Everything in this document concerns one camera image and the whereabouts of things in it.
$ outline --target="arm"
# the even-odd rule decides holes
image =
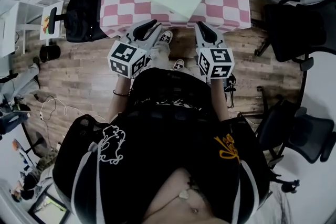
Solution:
[[[114,92],[118,94],[129,94],[131,88],[131,79],[120,76]],[[112,119],[126,109],[128,96],[119,96],[113,94],[112,102],[107,116],[107,122],[110,123]]]
[[[15,185],[15,189],[13,191],[24,190],[20,181],[18,181]]]
[[[228,120],[229,112],[227,110],[222,79],[211,80],[211,101],[219,121]]]

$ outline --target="white sneaker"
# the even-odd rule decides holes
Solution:
[[[184,68],[184,61],[182,59],[179,59],[175,62],[173,70]]]
[[[172,39],[173,39],[173,32],[171,32],[171,31],[166,31],[166,32],[164,32],[164,33],[161,35],[159,41],[165,41],[165,42],[167,42],[168,44],[170,44],[170,42],[172,41]]]

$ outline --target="floorboard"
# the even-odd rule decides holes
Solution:
[[[268,0],[250,0],[252,18],[262,19],[262,7],[267,3]],[[187,67],[197,76],[198,67],[192,58],[195,55],[193,30],[185,28],[172,30],[175,36],[171,44],[170,57],[186,58]],[[234,51],[236,62],[233,74],[237,79],[237,91],[234,93],[234,108],[230,109],[231,116],[244,111],[262,112],[262,100],[260,93],[257,92],[257,86],[265,87],[271,104],[276,102],[277,94],[293,102],[298,98],[302,72],[296,63],[291,61],[279,63],[271,47],[262,57],[254,56],[254,50],[261,46],[266,36],[267,34],[258,28],[224,34],[227,45]],[[106,117],[112,91],[118,79],[109,70],[106,58],[114,41],[115,39],[111,38],[83,44],[57,41],[61,47],[61,57],[41,64],[38,76],[40,90],[36,92],[39,100],[44,101],[47,96],[52,95],[83,113]],[[19,49],[13,56],[13,71],[26,70],[32,64],[33,57],[39,55],[40,46],[44,43],[39,40],[37,32],[28,32],[26,53],[23,55],[22,40],[19,40]],[[53,147],[63,140],[74,119],[81,115],[79,111],[71,108],[64,111],[64,106],[57,102],[56,110],[50,120],[46,121],[49,129],[48,137],[47,125],[39,116],[42,103],[32,94],[22,102],[27,103],[32,110],[30,119],[25,122],[32,142],[35,142],[38,132]],[[43,108],[44,118],[48,119],[54,108],[54,101],[46,103]]]

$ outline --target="chair leg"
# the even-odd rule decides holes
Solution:
[[[252,26],[261,28],[262,30],[266,30],[266,23],[262,20],[251,19],[251,24]]]
[[[268,48],[268,46],[271,45],[271,41],[267,38],[265,42],[263,43],[263,46],[261,50],[255,50],[254,55],[255,56],[261,56],[265,52],[265,50]]]

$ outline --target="black container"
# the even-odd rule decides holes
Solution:
[[[47,62],[59,58],[61,55],[61,48],[57,45],[43,45],[40,50],[41,62]]]

